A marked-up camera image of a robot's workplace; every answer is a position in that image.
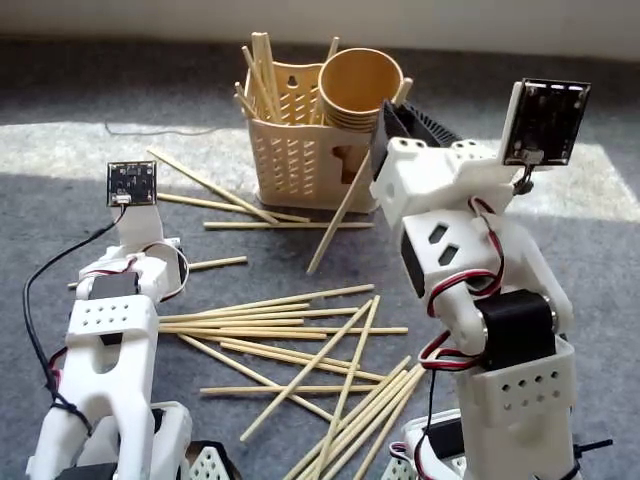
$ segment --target gray carpet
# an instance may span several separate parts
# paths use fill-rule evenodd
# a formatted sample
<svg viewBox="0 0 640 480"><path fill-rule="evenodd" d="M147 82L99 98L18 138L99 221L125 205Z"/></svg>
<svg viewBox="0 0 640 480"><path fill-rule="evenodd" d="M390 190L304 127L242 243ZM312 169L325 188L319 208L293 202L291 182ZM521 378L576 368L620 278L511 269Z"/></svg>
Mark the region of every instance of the gray carpet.
<svg viewBox="0 0 640 480"><path fill-rule="evenodd" d="M325 54L323 48L309 47L276 46L274 51L280 60L305 63ZM491 145L500 136L514 80L539 76L593 82L572 164L539 174L534 193L518 199L510 215L530 229L574 304L576 328L570 339L577 350L579 380L575 433L581 441L609 436L616 441L614 448L583 460L585 476L640 478L640 66L502 55L394 54L416 79L411 94L415 103L463 136ZM107 221L105 162L140 159L144 147L153 144L247 199L255 200L256 179L244 122L231 101L232 82L244 77L237 45L3 43L0 64L0 443L5 452L0 477L14 479L22 476L48 406L22 324L22 282L45 258ZM105 131L104 121L118 132L215 131L195 137L113 136ZM165 167L160 174L163 191L213 198ZM194 261L243 254L250 259L249 266L194 274L188 290L162 305L161 313L375 283L382 295L378 325L411 330L410 336L368 342L363 368L380 373L404 355L415 354L441 330L414 298L379 212L374 230L339 233L318 273L307 277L304 270L320 231L204 232L202 220L245 217L170 204L160 209L167 234L182 237ZM60 262L34 288L35 320L49 353L62 344L73 303L65 284L115 240L111 235ZM366 298L335 298L318 305L357 305ZM355 342L341 342L332 356L349 358ZM275 344L318 349L313 343ZM299 370L229 355L277 382L286 383ZM436 410L455 402L452 381L446 377L438 381ZM338 383L342 378L314 373L309 382ZM185 404L194 418L194 438L222 441L245 478L277 479L315 444L326 424L297 405L283 404L241 444L240 433L269 399L205 400L197 389L252 384L179 340L161 337L153 400ZM332 410L336 397L314 401ZM426 381L398 425L424 415L425 409ZM398 430L390 438L399 438ZM365 451L340 478L351 478ZM386 451L381 452L367 478L378 478L387 461Z"/></svg>

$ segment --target rectangular hole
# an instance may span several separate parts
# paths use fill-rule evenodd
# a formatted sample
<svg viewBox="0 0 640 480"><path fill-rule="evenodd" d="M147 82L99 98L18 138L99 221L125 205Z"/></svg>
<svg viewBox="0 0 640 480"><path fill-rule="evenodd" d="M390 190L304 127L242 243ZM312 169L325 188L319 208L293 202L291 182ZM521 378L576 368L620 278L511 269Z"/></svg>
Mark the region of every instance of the rectangular hole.
<svg viewBox="0 0 640 480"><path fill-rule="evenodd" d="M433 229L431 235L429 235L429 243L432 245L438 243L444 237L444 234L447 233L449 227L443 223L439 223L436 225L436 228Z"/></svg>
<svg viewBox="0 0 640 480"><path fill-rule="evenodd" d="M444 252L442 252L442 255L438 258L438 263L443 267L449 265L456 256L456 253L458 253L458 247L451 244L447 245L447 248L444 249Z"/></svg>

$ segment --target black cable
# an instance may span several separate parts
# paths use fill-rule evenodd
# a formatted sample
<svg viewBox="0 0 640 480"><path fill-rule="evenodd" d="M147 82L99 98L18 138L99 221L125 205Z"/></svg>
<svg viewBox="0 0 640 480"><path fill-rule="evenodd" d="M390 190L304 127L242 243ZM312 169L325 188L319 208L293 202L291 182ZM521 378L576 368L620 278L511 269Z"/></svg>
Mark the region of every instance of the black cable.
<svg viewBox="0 0 640 480"><path fill-rule="evenodd" d="M114 132L111 130L108 122L104 122L104 129L112 137L154 137L156 135L180 135L182 137L199 137L200 135L207 135L218 130L217 127L207 128L199 132L183 132L181 130L158 130L155 132Z"/></svg>
<svg viewBox="0 0 640 480"><path fill-rule="evenodd" d="M431 372L431 386L429 387L429 407L428 407L428 417L427 417L427 426L424 429L425 435L429 434L429 430L431 429L431 419L433 418L433 395L436 391L436 370Z"/></svg>
<svg viewBox="0 0 640 480"><path fill-rule="evenodd" d="M92 427L87 417L80 410L78 410L78 408L73 403L70 403L66 398L64 398L58 392L53 369L49 365L49 360L47 359L47 356L44 353L44 349L42 348L42 344L40 343L40 339L38 338L35 327L33 325L33 318L31 317L31 303L30 303L31 285L33 285L33 282L40 275L42 275L47 269L49 269L49 267L51 267L53 264L58 262L60 259L66 257L67 255L74 252L75 250L78 250L79 248L82 248L85 245L93 242L95 239L101 237L102 235L107 233L109 230L111 230L113 227L115 227L115 225L124 216L124 213L126 210L127 210L126 205L123 205L120 212L120 216L118 216L116 220L109 223L109 225L107 225L106 227L102 227L96 230L85 240L82 240L81 242L76 243L75 245L63 250L62 252L55 255L53 258L49 259L49 261L47 261L42 267L38 268L38 270L36 270L36 272L27 279L27 281L24 284L24 288L22 289L22 312L24 315L24 323L27 329L27 334L29 335L29 340L31 341L31 345L33 346L34 351L36 352L36 356L38 357L38 362L40 363L40 367L42 368L42 371L46 379L45 388L51 394L51 400L53 402L51 407L61 408L78 417L86 427L89 435L91 435Z"/></svg>
<svg viewBox="0 0 640 480"><path fill-rule="evenodd" d="M427 425L422 429L422 436L418 443L416 443L416 448L414 449L414 462L416 464L416 470L418 471L418 478L420 479L428 479L427 475L424 473L422 469L422 462L420 460L420 451L422 449L422 444L425 439L429 436L429 430L431 429L431 419L433 418L433 396L436 391L436 370L431 371L431 386L429 387L429 406L427 407Z"/></svg>
<svg viewBox="0 0 640 480"><path fill-rule="evenodd" d="M524 167L522 177L516 183L513 184L514 195L526 195L533 188L533 182L531 181L531 174L533 173L534 165L527 165Z"/></svg>

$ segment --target cup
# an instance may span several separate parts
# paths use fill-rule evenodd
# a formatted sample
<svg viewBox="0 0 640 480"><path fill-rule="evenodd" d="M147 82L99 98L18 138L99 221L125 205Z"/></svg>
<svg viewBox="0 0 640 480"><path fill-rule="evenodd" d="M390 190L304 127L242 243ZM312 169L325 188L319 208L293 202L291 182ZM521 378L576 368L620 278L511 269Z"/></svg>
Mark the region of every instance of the cup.
<svg viewBox="0 0 640 480"><path fill-rule="evenodd" d="M369 48L350 48L322 66L318 87L328 124L351 132L371 132L380 104L392 99L403 74L386 53Z"/></svg>

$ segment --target ventilation hole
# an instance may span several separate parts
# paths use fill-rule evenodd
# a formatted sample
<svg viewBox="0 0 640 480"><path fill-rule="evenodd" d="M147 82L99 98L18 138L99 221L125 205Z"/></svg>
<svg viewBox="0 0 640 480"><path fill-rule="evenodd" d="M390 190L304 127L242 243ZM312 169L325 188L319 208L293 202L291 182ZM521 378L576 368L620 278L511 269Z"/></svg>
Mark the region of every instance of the ventilation hole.
<svg viewBox="0 0 640 480"><path fill-rule="evenodd" d="M396 195L396 189L394 188L393 183L388 183L384 191L387 194L387 199L390 202L393 201L393 197Z"/></svg>
<svg viewBox="0 0 640 480"><path fill-rule="evenodd" d="M442 252L442 255L438 258L438 263L443 267L445 265L449 265L456 256L456 253L458 253L458 247L454 245L447 245L447 248L444 249L444 252Z"/></svg>
<svg viewBox="0 0 640 480"><path fill-rule="evenodd" d="M439 223L438 225L436 225L436 228L434 228L433 232L431 232L431 235L429 235L429 243L431 244L438 243L442 239L442 237L444 237L444 234L447 232L448 229L449 227L442 223Z"/></svg>

